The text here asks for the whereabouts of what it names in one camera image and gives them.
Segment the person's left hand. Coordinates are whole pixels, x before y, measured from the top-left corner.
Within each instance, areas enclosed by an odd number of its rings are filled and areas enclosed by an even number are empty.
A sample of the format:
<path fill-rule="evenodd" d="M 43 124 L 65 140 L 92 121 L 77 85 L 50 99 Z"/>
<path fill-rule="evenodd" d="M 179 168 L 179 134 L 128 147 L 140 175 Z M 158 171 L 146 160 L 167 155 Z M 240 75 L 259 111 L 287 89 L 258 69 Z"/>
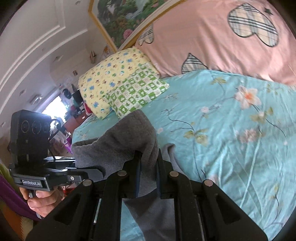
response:
<path fill-rule="evenodd" d="M 54 187 L 54 190 L 50 192 L 36 191 L 36 196 L 32 198 L 29 197 L 29 190 L 20 187 L 20 192 L 30 209 L 41 217 L 46 217 L 65 198 L 60 187 Z"/>

